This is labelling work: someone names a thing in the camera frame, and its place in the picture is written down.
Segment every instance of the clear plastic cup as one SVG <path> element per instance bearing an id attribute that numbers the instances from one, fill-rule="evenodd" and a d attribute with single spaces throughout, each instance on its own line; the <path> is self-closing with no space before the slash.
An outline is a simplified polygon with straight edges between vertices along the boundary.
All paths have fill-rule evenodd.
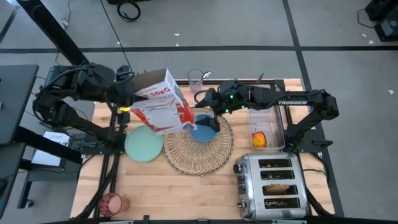
<path id="1" fill-rule="evenodd" d="M 125 212 L 129 207 L 130 200 L 127 197 L 120 196 L 116 193 L 108 193 L 104 195 L 99 203 L 99 211 L 106 217 L 111 217 Z"/>
<path id="2" fill-rule="evenodd" d="M 192 93 L 197 93 L 201 90 L 203 84 L 203 71 L 200 69 L 192 69 L 188 72 L 189 88 Z"/>

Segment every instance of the blue bowl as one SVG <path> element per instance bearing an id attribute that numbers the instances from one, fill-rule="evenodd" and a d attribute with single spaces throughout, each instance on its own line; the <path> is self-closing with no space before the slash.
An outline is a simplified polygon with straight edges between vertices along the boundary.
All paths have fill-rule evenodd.
<path id="1" fill-rule="evenodd" d="M 196 116 L 196 120 L 201 120 L 201 119 L 205 119 L 206 117 L 209 117 L 209 115 L 207 114 L 199 114 Z M 208 126 L 203 126 L 203 125 L 197 125 L 198 129 L 196 130 L 192 130 L 189 132 L 189 134 L 191 135 L 191 137 L 198 141 L 198 142 L 208 142 L 213 140 L 216 135 L 217 132 L 215 132 L 213 129 L 211 129 Z"/>

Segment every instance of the gray floor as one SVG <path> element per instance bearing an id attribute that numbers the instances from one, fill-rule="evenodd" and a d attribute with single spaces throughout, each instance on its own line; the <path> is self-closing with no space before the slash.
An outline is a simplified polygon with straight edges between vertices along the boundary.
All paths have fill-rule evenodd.
<path id="1" fill-rule="evenodd" d="M 369 0 L 289 0 L 301 46 L 397 45 L 382 43 L 372 29 L 356 22 L 356 11 Z M 60 9 L 67 15 L 67 1 Z M 105 4 L 125 47 L 172 47 L 203 45 L 293 46 L 281 0 L 152 0 L 140 2 L 142 17 L 125 23 L 114 6 Z M 79 47 L 119 47 L 98 0 L 71 0 L 72 16 L 67 29 Z M 0 2 L 0 30 L 12 7 Z M 361 20 L 371 22 L 365 14 Z M 52 49 L 51 41 L 19 10 L 0 49 Z M 126 64 L 122 53 L 89 53 L 89 60 L 113 69 Z M 55 54 L 0 54 L 0 65 L 37 64 L 46 77 Z M 323 122 L 336 184 L 346 217 L 398 220 L 396 144 L 398 119 L 396 51 L 304 52 L 313 88 L 324 88 L 338 100 L 340 116 Z M 185 78 L 191 68 L 211 70 L 212 78 L 301 78 L 294 51 L 189 51 L 128 52 L 134 70 L 168 67 L 175 78 Z M 59 56 L 60 63 L 67 63 Z M 36 81 L 36 92 L 43 80 Z M 26 108 L 31 112 L 31 101 Z M 72 102 L 88 116 L 92 102 Z M 29 114 L 22 125 L 42 133 L 45 129 Z M 44 223 L 69 217 L 76 181 L 42 182 L 32 187 L 36 205 L 17 210 L 22 174 L 0 223 Z"/>

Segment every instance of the teal plate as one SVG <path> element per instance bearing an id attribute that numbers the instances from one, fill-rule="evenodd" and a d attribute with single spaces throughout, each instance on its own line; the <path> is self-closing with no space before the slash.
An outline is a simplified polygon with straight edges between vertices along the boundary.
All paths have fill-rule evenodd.
<path id="1" fill-rule="evenodd" d="M 142 125 L 127 135 L 124 148 L 130 159 L 137 162 L 149 162 L 161 152 L 163 136 L 155 134 L 148 126 Z"/>

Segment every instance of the toaster lever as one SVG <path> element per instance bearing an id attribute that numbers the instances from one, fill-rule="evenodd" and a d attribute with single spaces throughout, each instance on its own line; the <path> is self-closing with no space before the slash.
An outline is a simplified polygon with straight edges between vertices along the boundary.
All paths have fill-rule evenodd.
<path id="1" fill-rule="evenodd" d="M 234 169 L 234 173 L 238 174 L 239 171 L 241 171 L 241 165 L 240 164 L 234 164 L 233 169 Z"/>

